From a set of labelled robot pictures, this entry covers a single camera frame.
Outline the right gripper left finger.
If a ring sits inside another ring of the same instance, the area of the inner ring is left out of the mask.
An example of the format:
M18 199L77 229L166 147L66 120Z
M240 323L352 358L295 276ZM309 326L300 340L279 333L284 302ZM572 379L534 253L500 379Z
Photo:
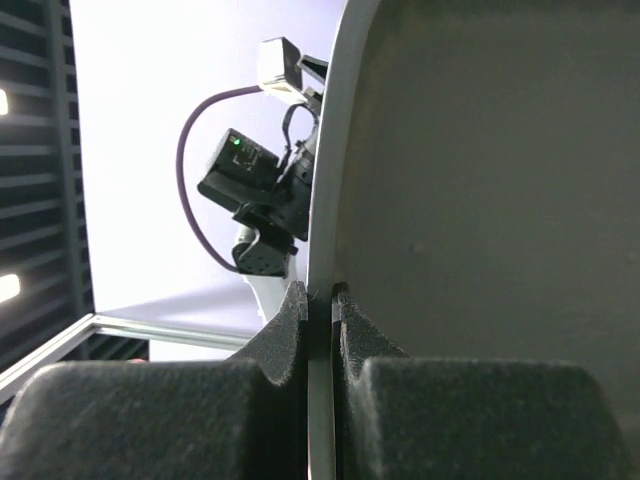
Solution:
M5 479L303 479L305 287L210 362L66 362L38 371L1 428Z

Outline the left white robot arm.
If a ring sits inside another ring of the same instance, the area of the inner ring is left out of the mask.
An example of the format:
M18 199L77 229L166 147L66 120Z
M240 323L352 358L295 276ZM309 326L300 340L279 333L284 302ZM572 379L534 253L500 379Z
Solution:
M297 240L308 240L315 154L323 94L312 88L282 120L278 156L230 128L198 183L198 192L240 224L231 256L269 322L297 279Z

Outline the large grey plastic tub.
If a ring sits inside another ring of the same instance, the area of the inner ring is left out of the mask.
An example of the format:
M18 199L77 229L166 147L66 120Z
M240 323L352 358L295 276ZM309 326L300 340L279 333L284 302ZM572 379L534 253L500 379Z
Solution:
M309 237L316 479L341 479L340 283L412 357L583 369L637 478L638 3L348 2Z

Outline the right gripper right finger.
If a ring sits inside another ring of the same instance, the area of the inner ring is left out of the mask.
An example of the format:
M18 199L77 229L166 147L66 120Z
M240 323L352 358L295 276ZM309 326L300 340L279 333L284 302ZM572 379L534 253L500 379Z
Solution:
M635 460L596 380L562 363L408 355L332 299L341 479L631 479Z

